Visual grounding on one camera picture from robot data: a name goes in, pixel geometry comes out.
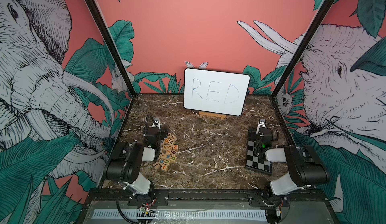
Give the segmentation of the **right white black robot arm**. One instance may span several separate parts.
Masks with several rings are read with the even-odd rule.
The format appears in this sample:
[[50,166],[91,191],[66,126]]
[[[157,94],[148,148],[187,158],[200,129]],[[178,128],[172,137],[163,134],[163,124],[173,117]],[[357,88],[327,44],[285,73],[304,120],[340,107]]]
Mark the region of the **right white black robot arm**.
[[284,196],[299,189],[326,184],[330,174],[312,146],[275,146],[272,131],[259,127],[254,153],[264,161],[286,163],[288,172],[271,181],[266,188],[269,197]]

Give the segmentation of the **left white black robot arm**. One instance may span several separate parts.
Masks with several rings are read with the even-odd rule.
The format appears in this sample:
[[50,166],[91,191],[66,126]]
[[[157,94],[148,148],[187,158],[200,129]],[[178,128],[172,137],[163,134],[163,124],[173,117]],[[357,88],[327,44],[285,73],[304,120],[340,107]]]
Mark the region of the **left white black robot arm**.
[[167,131],[158,127],[149,127],[145,133],[145,142],[119,142],[114,147],[103,171],[106,180],[118,183],[124,190],[133,194],[148,195],[152,182],[140,172],[143,162],[153,162],[161,152],[161,141],[167,137]]

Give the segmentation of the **wooden block orange letter front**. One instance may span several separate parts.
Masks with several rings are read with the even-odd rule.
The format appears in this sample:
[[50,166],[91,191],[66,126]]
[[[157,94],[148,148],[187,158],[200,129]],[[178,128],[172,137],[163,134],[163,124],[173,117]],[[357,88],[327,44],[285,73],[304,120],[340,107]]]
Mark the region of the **wooden block orange letter front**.
[[165,165],[165,164],[163,164],[163,165],[162,165],[162,167],[161,167],[161,170],[163,170],[163,171],[167,171],[167,170],[168,170],[168,168],[169,168],[169,165]]

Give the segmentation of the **black white checkerboard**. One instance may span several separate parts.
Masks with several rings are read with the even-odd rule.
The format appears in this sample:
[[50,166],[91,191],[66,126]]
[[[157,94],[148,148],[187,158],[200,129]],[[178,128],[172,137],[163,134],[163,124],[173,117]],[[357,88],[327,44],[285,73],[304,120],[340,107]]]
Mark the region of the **black white checkerboard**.
[[255,129],[250,128],[248,130],[247,137],[247,155],[246,155],[246,169],[258,172],[264,175],[272,175],[272,163],[266,161],[264,158],[258,157],[254,153],[254,147],[256,145],[257,133]]

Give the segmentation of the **wooden block far left front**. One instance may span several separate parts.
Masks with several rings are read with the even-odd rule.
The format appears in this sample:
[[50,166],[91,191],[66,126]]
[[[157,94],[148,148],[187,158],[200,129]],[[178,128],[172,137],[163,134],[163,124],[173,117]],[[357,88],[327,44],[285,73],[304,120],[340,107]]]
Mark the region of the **wooden block far left front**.
[[161,168],[161,165],[160,165],[158,162],[156,162],[156,163],[153,164],[153,167],[154,167],[156,170],[158,170],[158,169]]

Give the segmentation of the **small wooden easel stand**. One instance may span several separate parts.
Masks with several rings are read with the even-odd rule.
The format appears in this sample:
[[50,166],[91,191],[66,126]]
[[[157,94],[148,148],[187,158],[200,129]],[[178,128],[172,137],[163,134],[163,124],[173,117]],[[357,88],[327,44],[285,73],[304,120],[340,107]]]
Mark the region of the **small wooden easel stand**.
[[203,112],[203,111],[199,111],[199,116],[210,116],[210,117],[217,117],[217,118],[220,118],[220,119],[225,119],[226,118],[225,114],[212,113],[212,112]]

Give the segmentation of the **white dry-erase board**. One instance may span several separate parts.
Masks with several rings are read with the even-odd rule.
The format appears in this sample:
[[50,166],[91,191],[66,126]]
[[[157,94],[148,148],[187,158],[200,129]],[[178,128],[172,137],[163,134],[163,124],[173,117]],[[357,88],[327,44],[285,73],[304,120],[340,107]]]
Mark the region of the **white dry-erase board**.
[[245,74],[187,68],[184,108],[240,116],[250,80],[250,76]]

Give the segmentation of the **black front mounting rail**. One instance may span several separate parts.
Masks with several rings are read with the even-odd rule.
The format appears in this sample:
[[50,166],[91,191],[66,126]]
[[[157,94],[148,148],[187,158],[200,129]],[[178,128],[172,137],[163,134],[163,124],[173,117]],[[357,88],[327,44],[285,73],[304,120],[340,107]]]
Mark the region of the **black front mounting rail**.
[[285,196],[265,198],[259,189],[155,189],[149,194],[133,194],[122,189],[93,189],[84,204],[90,206],[93,201],[113,201],[117,198],[132,206],[151,204],[167,206],[173,201],[209,201],[209,202],[246,202],[252,207],[269,207],[283,204],[288,207],[295,202],[327,202],[325,193],[319,189],[297,190]]

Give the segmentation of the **left black frame post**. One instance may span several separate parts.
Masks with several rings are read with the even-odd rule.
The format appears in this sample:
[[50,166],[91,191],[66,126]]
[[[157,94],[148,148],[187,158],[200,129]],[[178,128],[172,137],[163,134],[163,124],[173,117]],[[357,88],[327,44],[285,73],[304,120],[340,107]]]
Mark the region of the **left black frame post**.
[[96,0],[84,0],[84,1],[88,7],[93,19],[94,19],[97,27],[98,27],[101,35],[102,35],[104,42],[106,43],[106,45],[108,47],[109,52],[112,55],[112,58],[113,58],[115,64],[118,67],[119,72],[121,73],[121,76],[123,77],[123,80],[125,81],[125,84],[128,88],[128,91],[130,92],[132,97],[135,98],[137,94],[135,92],[135,89],[134,89],[128,75],[127,75],[127,71],[124,68],[122,59],[119,55],[118,49],[113,41],[112,35],[109,31],[109,28],[106,24],[106,21],[103,17],[103,14],[101,13],[101,10],[98,6],[98,3],[96,2]]

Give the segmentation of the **black frame post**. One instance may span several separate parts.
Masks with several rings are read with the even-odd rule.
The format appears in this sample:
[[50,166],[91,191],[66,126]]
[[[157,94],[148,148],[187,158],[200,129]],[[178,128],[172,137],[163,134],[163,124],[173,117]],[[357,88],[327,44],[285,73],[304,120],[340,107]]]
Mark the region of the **black frame post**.
[[335,0],[323,0],[319,9],[317,10],[317,13],[315,17],[313,18],[310,26],[308,27],[306,33],[304,34],[304,37],[298,46],[297,50],[293,54],[290,62],[288,63],[287,67],[285,68],[285,71],[283,72],[283,75],[279,79],[279,82],[275,89],[272,91],[271,98],[275,98],[280,89],[285,84],[287,78],[292,73],[293,69],[295,68],[296,64],[299,62],[300,57],[306,50],[308,44],[312,40],[313,36],[315,35],[316,31],[318,30],[318,27],[326,17],[328,11],[330,10],[331,6],[333,5]]
[[128,88],[128,91],[130,92],[132,97],[135,98],[137,94],[135,92],[135,89],[134,89],[128,75],[127,75],[127,71],[124,68],[122,59],[119,55],[118,49],[113,41],[112,35],[109,31],[109,28],[106,24],[106,21],[103,17],[103,14],[101,13],[101,10],[98,6],[98,3],[96,2],[96,0],[84,0],[84,1],[88,7],[93,19],[94,19],[97,27],[98,27],[101,35],[102,35],[104,42],[106,43],[106,45],[108,47],[109,52],[112,55],[112,58],[113,58],[115,64],[118,67],[119,72],[121,73],[121,76],[123,77],[123,80],[125,81],[125,84]]

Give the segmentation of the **right black frame post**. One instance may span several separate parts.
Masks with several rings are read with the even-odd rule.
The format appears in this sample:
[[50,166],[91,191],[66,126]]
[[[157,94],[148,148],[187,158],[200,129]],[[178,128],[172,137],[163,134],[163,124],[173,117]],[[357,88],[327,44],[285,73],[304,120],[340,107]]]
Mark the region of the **right black frame post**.
[[330,10],[331,6],[333,5],[335,0],[323,0],[319,9],[317,10],[317,13],[315,17],[313,18],[310,26],[308,27],[306,33],[304,34],[304,37],[298,46],[297,50],[293,54],[290,62],[288,63],[287,67],[285,68],[285,71],[283,72],[283,75],[279,79],[279,82],[275,89],[272,91],[271,98],[275,98],[280,89],[285,84],[287,78],[292,73],[293,69],[295,68],[296,64],[299,62],[300,57],[306,50],[308,44],[312,40],[313,36],[315,35],[316,31],[318,30],[318,27],[326,17],[328,11]]

